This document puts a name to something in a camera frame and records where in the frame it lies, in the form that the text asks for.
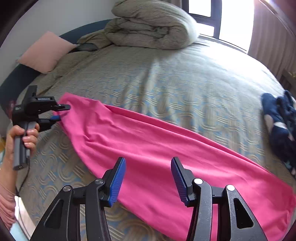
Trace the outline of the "person's left forearm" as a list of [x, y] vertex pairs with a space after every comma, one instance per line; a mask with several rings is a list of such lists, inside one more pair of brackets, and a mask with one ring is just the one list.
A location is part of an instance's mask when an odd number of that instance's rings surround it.
[[10, 230], [16, 221], [15, 195], [17, 171], [12, 168], [12, 161], [4, 158], [1, 165], [1, 219], [5, 227]]

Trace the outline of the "person's left hand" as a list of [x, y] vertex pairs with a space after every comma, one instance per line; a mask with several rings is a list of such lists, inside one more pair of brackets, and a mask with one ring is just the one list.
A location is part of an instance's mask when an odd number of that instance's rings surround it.
[[20, 137], [25, 133], [27, 135], [22, 137], [23, 143], [25, 147], [30, 150], [30, 153], [32, 153], [36, 149], [39, 130], [40, 130], [40, 126], [38, 123], [36, 123], [33, 128], [28, 129], [27, 131], [25, 131], [23, 128], [21, 128], [18, 125], [13, 126], [6, 134], [6, 146], [5, 146], [3, 163], [12, 164], [14, 147], [15, 147], [15, 144], [14, 144], [15, 137]]

